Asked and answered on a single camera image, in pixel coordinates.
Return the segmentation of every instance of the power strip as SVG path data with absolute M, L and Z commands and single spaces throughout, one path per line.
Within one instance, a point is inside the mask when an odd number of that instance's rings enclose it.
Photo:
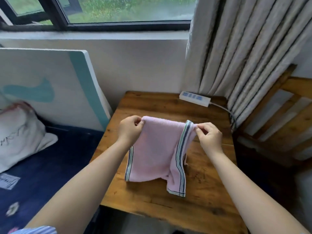
M 186 91 L 182 91 L 179 98 L 184 101 L 188 101 L 190 103 L 198 104 L 204 107 L 208 107 L 211 98 L 204 97 L 198 94 L 189 93 Z

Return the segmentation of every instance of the striped sleeve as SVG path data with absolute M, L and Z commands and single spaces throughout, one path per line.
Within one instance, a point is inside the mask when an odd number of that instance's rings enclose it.
M 12 232 L 11 234 L 57 234 L 57 231 L 54 227 L 42 226 L 37 228 L 24 228 Z

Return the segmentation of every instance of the white pillow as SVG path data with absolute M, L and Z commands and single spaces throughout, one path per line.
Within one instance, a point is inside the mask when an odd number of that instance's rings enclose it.
M 57 141 L 26 103 L 14 103 L 0 113 L 0 173 Z

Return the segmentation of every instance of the wooden table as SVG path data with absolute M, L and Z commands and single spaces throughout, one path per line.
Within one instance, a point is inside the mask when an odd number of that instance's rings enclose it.
M 226 99 L 212 102 L 226 107 Z M 185 102 L 178 94 L 127 92 L 120 101 L 93 157 L 93 161 L 117 139 L 119 122 L 132 115 L 152 116 L 193 123 L 212 122 L 223 133 L 224 153 L 236 163 L 228 113 L 214 105 L 208 108 Z M 246 226 L 224 188 L 216 169 L 205 155 L 198 137 L 187 151 L 186 197 L 166 191 L 166 181 L 126 182 L 128 155 L 123 159 L 101 205 L 154 217 L 173 225 L 205 233 L 247 233 Z

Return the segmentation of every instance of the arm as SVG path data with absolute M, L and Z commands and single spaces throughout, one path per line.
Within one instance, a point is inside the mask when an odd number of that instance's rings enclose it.
M 212 123 L 197 125 L 196 133 L 225 188 L 252 234 L 308 234 L 279 203 L 250 180 L 221 148 L 222 133 Z
M 68 181 L 26 228 L 52 226 L 58 234 L 83 233 L 143 124 L 138 116 L 122 120 L 115 144 Z

